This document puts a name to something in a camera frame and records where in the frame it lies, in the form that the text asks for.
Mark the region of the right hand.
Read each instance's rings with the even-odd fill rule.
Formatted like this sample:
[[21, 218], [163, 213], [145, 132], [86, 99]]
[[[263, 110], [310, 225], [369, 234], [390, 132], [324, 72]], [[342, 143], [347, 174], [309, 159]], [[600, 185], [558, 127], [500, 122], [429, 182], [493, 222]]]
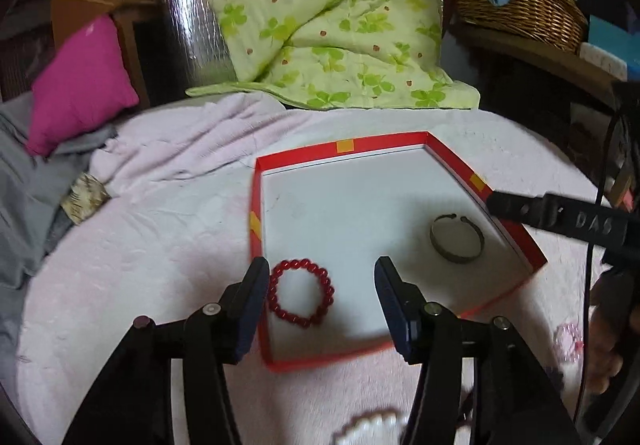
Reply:
[[590, 305], [594, 307], [589, 321], [586, 391], [592, 395], [603, 394], [623, 367], [623, 358], [614, 352], [617, 335], [605, 319], [601, 304], [604, 291], [604, 275], [601, 275], [590, 292]]

